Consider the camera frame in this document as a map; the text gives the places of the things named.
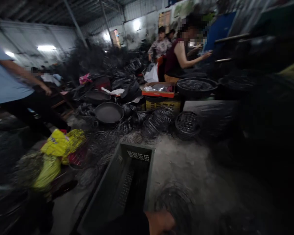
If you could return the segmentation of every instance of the floral shirt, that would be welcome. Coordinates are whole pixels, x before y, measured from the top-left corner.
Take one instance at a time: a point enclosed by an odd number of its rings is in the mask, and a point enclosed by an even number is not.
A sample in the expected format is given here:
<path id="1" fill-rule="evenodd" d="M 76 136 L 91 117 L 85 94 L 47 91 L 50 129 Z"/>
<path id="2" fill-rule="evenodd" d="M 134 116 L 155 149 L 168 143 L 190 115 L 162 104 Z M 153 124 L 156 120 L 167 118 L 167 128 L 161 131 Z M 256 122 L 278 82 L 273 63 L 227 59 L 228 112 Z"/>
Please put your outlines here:
<path id="1" fill-rule="evenodd" d="M 151 45 L 150 49 L 148 50 L 148 54 L 151 54 L 151 57 L 153 57 L 155 50 L 156 59 L 158 59 L 160 56 L 165 55 L 171 46 L 172 44 L 168 39 L 163 39 L 162 41 L 157 40 Z"/>

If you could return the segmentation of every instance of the hair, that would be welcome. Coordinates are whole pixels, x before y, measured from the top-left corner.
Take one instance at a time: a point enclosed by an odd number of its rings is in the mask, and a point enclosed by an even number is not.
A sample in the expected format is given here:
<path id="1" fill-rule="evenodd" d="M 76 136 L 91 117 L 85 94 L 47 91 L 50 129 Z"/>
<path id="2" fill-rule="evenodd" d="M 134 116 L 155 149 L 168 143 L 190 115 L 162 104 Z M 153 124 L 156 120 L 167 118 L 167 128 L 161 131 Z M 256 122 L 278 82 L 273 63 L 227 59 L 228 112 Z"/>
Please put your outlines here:
<path id="1" fill-rule="evenodd" d="M 185 19 L 184 23 L 180 27 L 179 31 L 177 32 L 177 37 L 180 38 L 181 34 L 184 33 L 188 28 L 195 28 L 202 30 L 205 28 L 204 21 L 202 21 L 202 15 L 198 13 L 190 13 Z"/>
<path id="2" fill-rule="evenodd" d="M 38 73 L 38 68 L 37 67 L 32 67 L 32 73 Z"/>
<path id="3" fill-rule="evenodd" d="M 161 34 L 161 33 L 165 33 L 166 32 L 166 28 L 161 26 L 159 29 L 158 29 L 158 33 Z"/>

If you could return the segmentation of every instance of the yellow plastic crate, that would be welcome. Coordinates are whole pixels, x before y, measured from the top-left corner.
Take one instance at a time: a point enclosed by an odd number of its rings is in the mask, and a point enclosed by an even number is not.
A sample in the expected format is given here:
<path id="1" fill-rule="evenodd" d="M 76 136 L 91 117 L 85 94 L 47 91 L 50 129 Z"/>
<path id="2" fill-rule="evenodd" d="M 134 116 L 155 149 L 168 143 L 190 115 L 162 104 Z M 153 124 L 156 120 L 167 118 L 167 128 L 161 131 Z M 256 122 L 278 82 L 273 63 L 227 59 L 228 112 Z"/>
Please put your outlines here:
<path id="1" fill-rule="evenodd" d="M 156 109 L 156 108 L 158 108 L 160 106 L 172 107 L 175 112 L 179 113 L 180 112 L 181 101 L 174 100 L 174 99 L 169 99 L 167 101 L 160 102 L 160 103 L 153 103 L 153 102 L 146 101 L 146 109 L 148 109 L 148 110 Z"/>

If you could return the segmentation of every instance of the blue panel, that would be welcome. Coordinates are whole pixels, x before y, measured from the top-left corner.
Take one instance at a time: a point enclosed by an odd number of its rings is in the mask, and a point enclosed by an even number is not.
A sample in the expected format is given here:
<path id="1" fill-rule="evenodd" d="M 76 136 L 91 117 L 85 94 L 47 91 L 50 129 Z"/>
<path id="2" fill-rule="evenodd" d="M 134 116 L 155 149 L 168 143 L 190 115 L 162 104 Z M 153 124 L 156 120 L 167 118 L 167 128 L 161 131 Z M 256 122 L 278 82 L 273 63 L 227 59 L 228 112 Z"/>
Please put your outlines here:
<path id="1" fill-rule="evenodd" d="M 224 14 L 212 24 L 207 35 L 207 41 L 203 51 L 213 50 L 215 48 L 215 41 L 218 39 L 226 38 L 231 29 L 236 12 Z"/>

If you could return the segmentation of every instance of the white plastic bag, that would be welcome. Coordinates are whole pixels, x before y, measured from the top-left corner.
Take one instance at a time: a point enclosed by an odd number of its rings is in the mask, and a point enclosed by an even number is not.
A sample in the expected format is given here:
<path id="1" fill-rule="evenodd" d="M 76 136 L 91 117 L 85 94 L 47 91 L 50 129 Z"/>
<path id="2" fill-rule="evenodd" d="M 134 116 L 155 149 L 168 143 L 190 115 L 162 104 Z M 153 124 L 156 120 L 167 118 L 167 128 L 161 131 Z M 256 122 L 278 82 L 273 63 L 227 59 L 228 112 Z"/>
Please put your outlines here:
<path id="1" fill-rule="evenodd" d="M 147 72 L 145 74 L 145 81 L 150 83 L 150 82 L 159 82 L 158 78 L 158 63 L 151 69 L 150 72 Z"/>

